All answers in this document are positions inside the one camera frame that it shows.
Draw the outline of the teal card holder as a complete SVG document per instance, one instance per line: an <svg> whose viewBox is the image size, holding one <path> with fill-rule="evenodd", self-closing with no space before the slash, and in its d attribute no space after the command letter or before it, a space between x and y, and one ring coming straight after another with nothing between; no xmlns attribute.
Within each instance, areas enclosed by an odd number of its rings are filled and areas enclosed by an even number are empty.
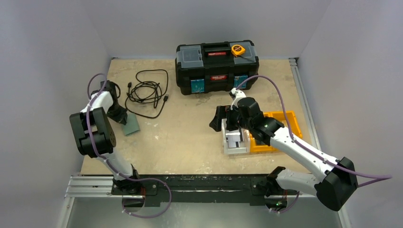
<svg viewBox="0 0 403 228"><path fill-rule="evenodd" d="M126 124L122 125L122 130L124 136L129 136L140 131L139 123L135 114L130 113L127 115Z"/></svg>

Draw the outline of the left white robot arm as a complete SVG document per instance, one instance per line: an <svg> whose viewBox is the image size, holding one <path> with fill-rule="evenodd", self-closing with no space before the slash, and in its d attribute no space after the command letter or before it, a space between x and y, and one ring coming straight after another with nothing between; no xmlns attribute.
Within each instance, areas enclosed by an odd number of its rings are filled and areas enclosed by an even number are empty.
<svg viewBox="0 0 403 228"><path fill-rule="evenodd" d="M120 89L106 80L101 89L93 91L87 106L69 117L80 154L102 162L113 174L114 188L137 194L142 187L134 166L117 151L117 139L110 120L120 124L125 136L140 130L134 114L128 114L118 102Z"/></svg>

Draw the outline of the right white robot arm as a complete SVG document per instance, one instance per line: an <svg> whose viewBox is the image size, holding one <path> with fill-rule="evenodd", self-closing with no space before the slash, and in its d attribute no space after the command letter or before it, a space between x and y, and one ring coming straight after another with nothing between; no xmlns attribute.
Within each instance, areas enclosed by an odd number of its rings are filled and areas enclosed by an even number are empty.
<svg viewBox="0 0 403 228"><path fill-rule="evenodd" d="M281 121L265 116L254 98L217 106L210 128L220 132L223 120L227 130L247 130L254 139L283 151L309 171L300 173L277 167L268 175L270 192L296 190L315 195L325 207L339 211L357 190L355 165L350 159L337 159L301 140Z"/></svg>

